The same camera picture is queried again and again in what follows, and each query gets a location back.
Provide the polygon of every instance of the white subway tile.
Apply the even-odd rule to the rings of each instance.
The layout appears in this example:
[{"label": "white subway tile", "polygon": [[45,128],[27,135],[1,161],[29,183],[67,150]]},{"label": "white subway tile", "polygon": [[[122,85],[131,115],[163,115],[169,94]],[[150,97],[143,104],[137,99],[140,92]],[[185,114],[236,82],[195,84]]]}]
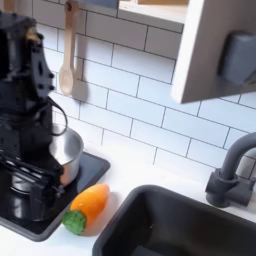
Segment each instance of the white subway tile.
[{"label": "white subway tile", "polygon": [[103,146],[115,150],[118,154],[125,155],[131,159],[139,159],[147,163],[153,163],[156,148],[142,142],[118,135],[113,132],[104,131]]},{"label": "white subway tile", "polygon": [[163,127],[186,136],[222,147],[229,128],[195,116],[166,109]]},{"label": "white subway tile", "polygon": [[146,77],[140,78],[138,98],[145,99],[169,108],[197,115],[200,102],[178,104],[171,98],[171,85]]},{"label": "white subway tile", "polygon": [[[59,31],[58,50],[64,52],[64,31]],[[113,44],[76,35],[75,56],[96,61],[105,65],[111,64]]]},{"label": "white subway tile", "polygon": [[[247,135],[248,133],[238,131],[235,129],[230,129],[227,141],[225,143],[225,149],[230,149],[230,147],[241,137]],[[249,150],[245,155],[256,158],[256,148]]]},{"label": "white subway tile", "polygon": [[139,76],[115,68],[84,61],[83,79],[115,91],[136,96]]},{"label": "white subway tile", "polygon": [[16,0],[15,7],[19,15],[32,17],[33,0]]},{"label": "white subway tile", "polygon": [[256,130],[255,115],[254,109],[220,99],[203,101],[199,112],[200,117],[247,132]]},{"label": "white subway tile", "polygon": [[147,26],[97,13],[88,13],[86,35],[143,50]]},{"label": "white subway tile", "polygon": [[177,59],[181,42],[181,34],[159,28],[148,28],[146,51]]},{"label": "white subway tile", "polygon": [[256,108],[256,92],[242,94],[240,104]]},{"label": "white subway tile", "polygon": [[[65,28],[64,6],[42,0],[34,0],[33,16],[37,22],[57,28]],[[85,34],[86,11],[79,10],[76,18],[77,32]]]},{"label": "white subway tile", "polygon": [[[79,107],[80,102],[78,100],[60,95],[58,93],[52,92],[50,97],[65,111],[67,116],[79,118]],[[62,113],[59,109],[54,108],[54,111]]]},{"label": "white subway tile", "polygon": [[131,118],[86,103],[81,103],[80,119],[122,135],[130,134]]},{"label": "white subway tile", "polygon": [[255,164],[254,159],[243,156],[237,168],[236,174],[245,179],[249,179],[253,171],[254,164]]},{"label": "white subway tile", "polygon": [[231,101],[231,102],[234,102],[234,103],[238,103],[238,101],[240,99],[240,94],[231,95],[231,96],[227,96],[227,97],[221,97],[221,99]]},{"label": "white subway tile", "polygon": [[[57,86],[57,92],[63,94],[59,82]],[[69,97],[105,108],[107,104],[107,95],[107,89],[77,80],[72,94]]]},{"label": "white subway tile", "polygon": [[[61,52],[56,52],[50,49],[44,49],[45,59],[50,68],[50,70],[54,72],[60,72],[60,69],[63,65],[64,54]],[[76,77],[81,79],[82,77],[82,69],[83,69],[83,61],[80,58],[74,58],[74,68],[76,71]]]},{"label": "white subway tile", "polygon": [[178,175],[190,177],[200,182],[207,183],[214,168],[178,156],[161,149],[157,149],[155,165],[157,167],[176,172]]},{"label": "white subway tile", "polygon": [[[65,125],[64,116],[56,113],[55,123]],[[68,117],[68,126],[76,131],[84,141],[84,147],[87,143],[101,145],[103,129],[91,124],[84,123],[80,120]]]},{"label": "white subway tile", "polygon": [[226,157],[227,150],[200,141],[191,140],[188,158],[200,163],[220,168]]},{"label": "white subway tile", "polygon": [[[227,150],[225,149],[217,148],[215,146],[205,144],[200,141],[192,140],[188,151],[188,158],[203,164],[213,166],[215,168],[221,168],[225,160],[226,154]],[[255,160],[243,156],[236,173],[239,176],[248,179],[252,172],[254,163]]]},{"label": "white subway tile", "polygon": [[170,83],[174,61],[150,53],[114,46],[113,67]]},{"label": "white subway tile", "polygon": [[113,91],[109,92],[107,108],[157,126],[161,126],[164,116],[162,106]]},{"label": "white subway tile", "polygon": [[44,47],[57,51],[58,29],[37,24],[37,31],[44,36]]},{"label": "white subway tile", "polygon": [[131,137],[173,153],[185,156],[190,139],[182,135],[133,120]]},{"label": "white subway tile", "polygon": [[147,15],[141,15],[138,13],[127,12],[124,10],[118,11],[118,17],[125,20],[131,20],[134,22],[151,25],[154,27],[164,28],[176,32],[182,32],[183,24],[172,22],[169,20],[158,19]]},{"label": "white subway tile", "polygon": [[89,4],[89,3],[80,3],[80,8],[91,11],[91,12],[101,13],[101,14],[105,14],[113,17],[116,17],[116,14],[117,14],[116,9],[107,8],[104,6]]}]

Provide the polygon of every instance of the kitchen utensil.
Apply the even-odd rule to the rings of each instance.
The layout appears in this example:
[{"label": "kitchen utensil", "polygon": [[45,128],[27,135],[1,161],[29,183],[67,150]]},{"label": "kitchen utensil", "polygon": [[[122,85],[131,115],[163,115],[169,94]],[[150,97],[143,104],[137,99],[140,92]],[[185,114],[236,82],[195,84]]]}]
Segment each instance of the kitchen utensil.
[{"label": "kitchen utensil", "polygon": [[65,95],[70,95],[76,81],[74,70],[75,31],[76,14],[78,3],[68,0],[65,4],[66,26],[65,26],[65,47],[64,63],[60,70],[60,88]]},{"label": "kitchen utensil", "polygon": [[[65,126],[53,124],[54,133],[61,133]],[[83,152],[84,143],[82,138],[74,130],[67,128],[60,136],[54,136],[50,145],[52,156],[64,167],[61,183],[64,186],[70,184],[79,171],[79,160]]]}]

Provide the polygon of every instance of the black faucet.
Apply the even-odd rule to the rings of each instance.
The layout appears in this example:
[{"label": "black faucet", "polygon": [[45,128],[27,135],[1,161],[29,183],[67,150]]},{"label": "black faucet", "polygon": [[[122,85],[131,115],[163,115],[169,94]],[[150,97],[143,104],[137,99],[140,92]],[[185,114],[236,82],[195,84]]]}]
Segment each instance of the black faucet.
[{"label": "black faucet", "polygon": [[206,187],[206,199],[211,205],[225,208],[232,201],[248,206],[256,179],[245,182],[236,171],[243,155],[253,148],[256,148],[256,133],[245,135],[229,149],[222,168],[211,174]]}]

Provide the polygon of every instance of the tile backsplash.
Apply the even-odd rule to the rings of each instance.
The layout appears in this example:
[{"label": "tile backsplash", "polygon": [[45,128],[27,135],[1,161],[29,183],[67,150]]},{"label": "tile backsplash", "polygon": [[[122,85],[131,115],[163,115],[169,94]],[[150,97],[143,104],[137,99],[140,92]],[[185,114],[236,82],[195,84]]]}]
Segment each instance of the tile backsplash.
[{"label": "tile backsplash", "polygon": [[[256,131],[256,93],[176,104],[170,88],[183,25],[89,4],[77,18],[72,96],[62,94],[58,72],[64,52],[63,0],[16,0],[45,36],[45,56],[56,73],[51,97],[69,126],[93,143],[201,181],[221,167],[227,150]],[[64,124],[54,109],[56,123]],[[256,150],[243,157],[238,174],[254,175]]]}]

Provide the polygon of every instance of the white cabinet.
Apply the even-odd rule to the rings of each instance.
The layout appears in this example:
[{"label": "white cabinet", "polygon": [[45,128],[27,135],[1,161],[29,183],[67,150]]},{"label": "white cabinet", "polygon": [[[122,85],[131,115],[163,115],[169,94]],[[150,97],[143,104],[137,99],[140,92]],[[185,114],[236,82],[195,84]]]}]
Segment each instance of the white cabinet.
[{"label": "white cabinet", "polygon": [[[83,1],[114,6],[118,0]],[[171,90],[177,102],[256,91],[256,83],[235,85],[218,75],[228,35],[256,35],[255,0],[120,0],[119,8],[185,24]]]}]

